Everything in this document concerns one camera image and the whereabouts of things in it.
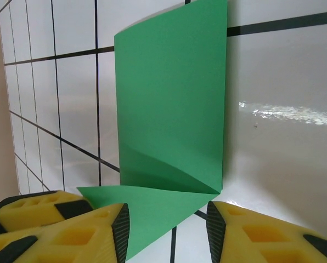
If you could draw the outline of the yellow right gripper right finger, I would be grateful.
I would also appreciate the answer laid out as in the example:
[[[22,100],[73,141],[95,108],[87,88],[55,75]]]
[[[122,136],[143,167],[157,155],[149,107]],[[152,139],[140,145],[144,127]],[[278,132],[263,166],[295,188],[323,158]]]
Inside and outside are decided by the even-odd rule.
[[[327,262],[327,239],[308,228],[226,202],[207,205],[212,262]]]

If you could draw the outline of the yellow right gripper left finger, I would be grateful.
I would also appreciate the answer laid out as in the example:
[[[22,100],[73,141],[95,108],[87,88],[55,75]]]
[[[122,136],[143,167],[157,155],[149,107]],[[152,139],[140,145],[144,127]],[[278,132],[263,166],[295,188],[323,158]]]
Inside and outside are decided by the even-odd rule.
[[[0,262],[125,262],[129,207],[116,203],[48,226],[0,234]]]

